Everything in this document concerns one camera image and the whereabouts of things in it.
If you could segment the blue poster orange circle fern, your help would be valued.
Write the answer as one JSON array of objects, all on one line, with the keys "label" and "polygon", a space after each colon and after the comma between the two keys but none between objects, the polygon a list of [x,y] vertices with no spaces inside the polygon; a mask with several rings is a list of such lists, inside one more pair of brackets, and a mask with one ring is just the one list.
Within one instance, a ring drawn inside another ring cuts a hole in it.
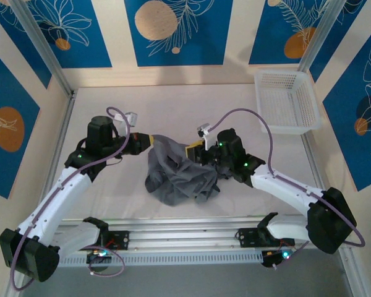
[{"label": "blue poster orange circle fern", "polygon": [[329,1],[266,0],[249,64],[299,62]]}]

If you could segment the white plastic mesh basket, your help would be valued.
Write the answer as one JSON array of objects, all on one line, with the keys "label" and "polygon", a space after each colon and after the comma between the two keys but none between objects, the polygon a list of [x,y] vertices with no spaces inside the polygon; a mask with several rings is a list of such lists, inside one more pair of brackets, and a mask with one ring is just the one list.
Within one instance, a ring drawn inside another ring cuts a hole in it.
[{"label": "white plastic mesh basket", "polygon": [[308,74],[259,69],[254,82],[257,112],[271,133],[302,135],[320,128],[320,113]]}]

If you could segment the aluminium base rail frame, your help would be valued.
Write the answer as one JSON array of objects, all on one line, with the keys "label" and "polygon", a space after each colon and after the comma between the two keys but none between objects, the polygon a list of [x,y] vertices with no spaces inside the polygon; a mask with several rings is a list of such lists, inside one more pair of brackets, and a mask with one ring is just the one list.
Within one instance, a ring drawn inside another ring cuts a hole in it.
[{"label": "aluminium base rail frame", "polygon": [[[264,217],[155,218],[102,220],[110,231],[128,231],[128,250],[230,246],[240,228],[258,228]],[[65,220],[55,235],[79,226],[83,220]]]}]

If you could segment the blue leaf-pattern wall picture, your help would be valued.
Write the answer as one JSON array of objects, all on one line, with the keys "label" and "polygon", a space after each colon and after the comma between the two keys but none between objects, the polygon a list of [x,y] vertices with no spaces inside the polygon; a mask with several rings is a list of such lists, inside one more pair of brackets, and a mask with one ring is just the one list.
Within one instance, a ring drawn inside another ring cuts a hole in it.
[{"label": "blue leaf-pattern wall picture", "polygon": [[139,67],[222,65],[233,0],[124,0]]}]

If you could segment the blue poster small orange circle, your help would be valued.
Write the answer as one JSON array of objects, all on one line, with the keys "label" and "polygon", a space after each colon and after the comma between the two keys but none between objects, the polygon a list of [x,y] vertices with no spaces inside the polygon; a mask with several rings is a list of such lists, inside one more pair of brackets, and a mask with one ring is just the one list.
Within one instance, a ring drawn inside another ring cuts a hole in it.
[{"label": "blue poster small orange circle", "polygon": [[29,0],[27,7],[63,69],[112,67],[92,0]]}]

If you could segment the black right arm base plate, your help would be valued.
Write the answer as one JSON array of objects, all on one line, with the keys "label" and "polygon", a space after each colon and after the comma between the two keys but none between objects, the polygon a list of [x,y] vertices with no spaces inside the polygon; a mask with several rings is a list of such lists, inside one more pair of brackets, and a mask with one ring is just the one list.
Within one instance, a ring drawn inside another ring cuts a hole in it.
[{"label": "black right arm base plate", "polygon": [[240,228],[235,234],[242,248],[278,248],[281,246],[294,246],[295,240],[291,238],[274,238],[263,228]]}]

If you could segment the black control board green light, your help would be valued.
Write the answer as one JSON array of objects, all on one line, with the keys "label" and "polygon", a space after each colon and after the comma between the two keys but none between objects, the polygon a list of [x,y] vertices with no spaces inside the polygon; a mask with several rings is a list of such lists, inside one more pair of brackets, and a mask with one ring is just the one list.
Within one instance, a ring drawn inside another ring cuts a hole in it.
[{"label": "black control board green light", "polygon": [[91,265],[97,264],[110,264],[112,262],[112,257],[109,255],[108,251],[98,251],[93,250],[87,254],[86,263]]},{"label": "black control board green light", "polygon": [[266,268],[277,268],[283,261],[288,260],[292,256],[291,251],[277,250],[277,251],[262,251],[263,262],[262,265]]}]

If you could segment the blue poster white flower lines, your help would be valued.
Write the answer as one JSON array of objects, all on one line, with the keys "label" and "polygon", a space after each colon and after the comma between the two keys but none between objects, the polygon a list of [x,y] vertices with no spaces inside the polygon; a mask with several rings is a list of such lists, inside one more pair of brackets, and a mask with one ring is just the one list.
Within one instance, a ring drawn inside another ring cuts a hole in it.
[{"label": "blue poster white flower lines", "polygon": [[309,68],[314,82],[320,77],[365,2],[366,0],[346,0],[344,3],[341,12]]},{"label": "blue poster white flower lines", "polygon": [[40,82],[45,88],[48,88],[52,74],[29,39],[8,0],[0,0],[0,24],[29,63]]}]

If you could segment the blue poster large orange circle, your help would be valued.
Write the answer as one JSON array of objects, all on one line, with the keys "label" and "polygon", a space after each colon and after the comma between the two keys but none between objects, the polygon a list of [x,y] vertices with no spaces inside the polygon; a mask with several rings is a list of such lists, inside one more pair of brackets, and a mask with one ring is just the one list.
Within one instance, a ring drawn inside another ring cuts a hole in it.
[{"label": "blue poster large orange circle", "polygon": [[0,196],[15,183],[40,107],[0,59]]}]

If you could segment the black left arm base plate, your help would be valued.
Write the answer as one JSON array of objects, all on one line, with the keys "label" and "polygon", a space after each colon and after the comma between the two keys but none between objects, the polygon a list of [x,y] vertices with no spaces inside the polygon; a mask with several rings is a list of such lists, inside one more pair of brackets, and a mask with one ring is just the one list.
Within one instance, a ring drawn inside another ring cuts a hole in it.
[{"label": "black left arm base plate", "polygon": [[115,251],[126,251],[129,245],[129,235],[128,231],[110,231],[103,230],[100,231],[96,241],[92,244],[88,244],[81,248],[81,251],[86,251],[89,246],[98,246],[105,249],[111,249]]}]

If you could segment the grey t-shirt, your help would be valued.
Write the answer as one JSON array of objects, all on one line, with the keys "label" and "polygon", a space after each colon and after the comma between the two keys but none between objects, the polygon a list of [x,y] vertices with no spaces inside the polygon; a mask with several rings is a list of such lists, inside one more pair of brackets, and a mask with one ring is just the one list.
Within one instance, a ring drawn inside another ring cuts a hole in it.
[{"label": "grey t-shirt", "polygon": [[155,134],[148,152],[145,188],[149,194],[168,206],[193,199],[207,202],[220,193],[218,174],[210,165],[199,165],[187,158],[186,144]]}]

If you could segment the blue poster dark circle flower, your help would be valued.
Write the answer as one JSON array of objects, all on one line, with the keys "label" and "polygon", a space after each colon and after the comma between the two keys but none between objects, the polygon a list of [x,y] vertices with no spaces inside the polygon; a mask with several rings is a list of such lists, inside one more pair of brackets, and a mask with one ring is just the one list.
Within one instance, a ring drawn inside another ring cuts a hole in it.
[{"label": "blue poster dark circle flower", "polygon": [[357,190],[371,185],[371,36],[323,101]]}]

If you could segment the aluminium corner post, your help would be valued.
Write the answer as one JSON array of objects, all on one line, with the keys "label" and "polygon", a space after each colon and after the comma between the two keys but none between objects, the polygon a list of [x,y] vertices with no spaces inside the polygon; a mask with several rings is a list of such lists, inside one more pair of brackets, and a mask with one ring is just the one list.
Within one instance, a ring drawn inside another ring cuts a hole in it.
[{"label": "aluminium corner post", "polygon": [[342,11],[346,0],[329,0],[327,10],[322,15],[309,45],[300,60],[297,70],[299,72],[308,72],[315,58],[324,44],[332,26],[336,22],[339,13]]},{"label": "aluminium corner post", "polygon": [[54,52],[52,51],[27,5],[23,2],[23,0],[8,1],[14,14],[18,18],[20,24],[28,35],[30,41],[33,43],[43,62],[46,64],[50,73],[52,73],[52,75],[56,78],[59,86],[67,97],[72,98],[74,91],[72,90],[70,83],[67,81],[59,61],[57,60]]}]

